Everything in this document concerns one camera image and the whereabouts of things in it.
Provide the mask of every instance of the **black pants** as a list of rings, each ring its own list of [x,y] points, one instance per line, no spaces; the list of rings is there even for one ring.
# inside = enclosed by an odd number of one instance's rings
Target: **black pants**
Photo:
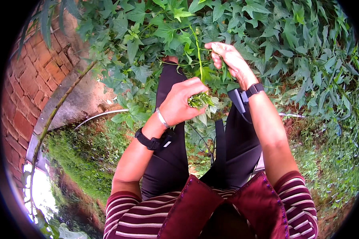
[[[175,83],[186,80],[181,69],[178,74],[176,65],[165,64],[158,83],[156,107],[165,100]],[[161,194],[181,191],[188,177],[188,164],[185,148],[185,122],[177,124],[174,132],[177,140],[165,149],[155,151],[142,178],[142,199],[146,200]],[[217,155],[215,163],[201,181],[210,187],[220,189],[239,189],[254,170],[262,152],[258,137],[252,124],[247,123],[232,105],[227,117],[225,129],[226,161],[218,163],[218,136],[216,140]]]

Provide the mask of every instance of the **bamboo stalk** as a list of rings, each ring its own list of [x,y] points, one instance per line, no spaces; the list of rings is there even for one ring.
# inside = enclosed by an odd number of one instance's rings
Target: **bamboo stalk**
[[[107,54],[109,52],[109,48],[104,52],[105,54]],[[97,64],[97,60],[93,61],[90,65],[88,65],[88,67],[86,67],[86,69],[84,70],[84,72],[81,73],[81,75],[79,77],[77,77],[77,79],[75,80],[75,82],[73,82],[73,84],[70,86],[70,88],[67,90],[67,92],[63,95],[63,97],[60,99],[60,101],[58,102],[58,104],[56,105],[56,107],[53,109],[52,113],[50,114],[47,123],[44,126],[44,129],[40,135],[40,138],[38,140],[37,146],[35,148],[35,151],[33,153],[33,158],[32,158],[32,170],[31,170],[31,182],[29,185],[29,189],[30,189],[30,201],[31,201],[31,213],[33,215],[33,196],[32,196],[32,192],[33,192],[33,176],[34,176],[34,172],[35,172],[35,168],[36,168],[36,163],[37,163],[37,155],[38,155],[38,151],[40,150],[42,141],[45,138],[45,135],[48,132],[48,128],[50,126],[50,123],[52,122],[53,118],[55,117],[58,109],[62,106],[62,104],[64,103],[65,99],[68,97],[68,95],[72,92],[72,90],[76,87],[76,85],[81,81],[81,79],[93,68],[93,66]]]

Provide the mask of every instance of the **metal pipe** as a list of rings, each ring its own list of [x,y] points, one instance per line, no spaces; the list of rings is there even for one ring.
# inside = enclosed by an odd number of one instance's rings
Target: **metal pipe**
[[[124,111],[129,111],[129,109],[116,109],[116,110],[114,110],[114,111],[107,111],[107,112],[100,113],[100,114],[98,114],[98,115],[96,115],[96,116],[92,116],[92,117],[90,117],[89,119],[87,119],[87,120],[85,120],[84,122],[82,122],[81,124],[79,124],[74,130],[78,129],[78,127],[80,127],[80,126],[83,125],[85,122],[90,121],[90,120],[93,119],[93,118],[96,118],[96,117],[99,117],[99,116],[103,116],[103,115],[105,115],[105,114],[116,113],[116,112],[124,112]]]
[[[306,116],[303,116],[303,115],[300,115],[300,114],[286,114],[286,113],[282,113],[282,112],[279,112],[278,115],[280,115],[280,116],[299,117],[299,118],[304,118],[304,117],[306,117]]]

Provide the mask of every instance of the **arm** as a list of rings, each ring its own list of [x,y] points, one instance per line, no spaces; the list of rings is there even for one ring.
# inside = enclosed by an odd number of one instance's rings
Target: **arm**
[[[174,84],[160,106],[162,117],[170,126],[173,126],[204,113],[205,108],[200,110],[191,108],[187,104],[187,99],[194,94],[207,90],[208,88],[197,77]],[[165,130],[166,127],[155,112],[142,128],[142,133],[149,139],[160,138]],[[141,197],[139,181],[152,155],[152,150],[148,150],[137,139],[133,139],[117,165],[110,194],[128,191]]]
[[[230,74],[237,78],[243,90],[258,83],[248,64],[232,45],[211,42],[205,44],[205,47],[213,49],[211,55],[218,69],[222,66],[222,56],[229,66]],[[262,146],[267,178],[275,185],[286,173],[298,171],[289,149],[286,131],[277,110],[263,91],[250,97],[249,108],[255,132]]]

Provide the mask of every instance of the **maroon striped sleeve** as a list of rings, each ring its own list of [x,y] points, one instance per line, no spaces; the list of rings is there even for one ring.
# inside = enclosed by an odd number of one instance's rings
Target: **maroon striped sleeve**
[[[112,194],[106,203],[106,220],[104,239],[112,238],[118,226],[119,219],[130,208],[141,202],[141,199],[134,193],[120,191]]]
[[[290,239],[314,239],[318,235],[315,205],[304,182],[299,172],[292,171],[274,186],[286,210]]]

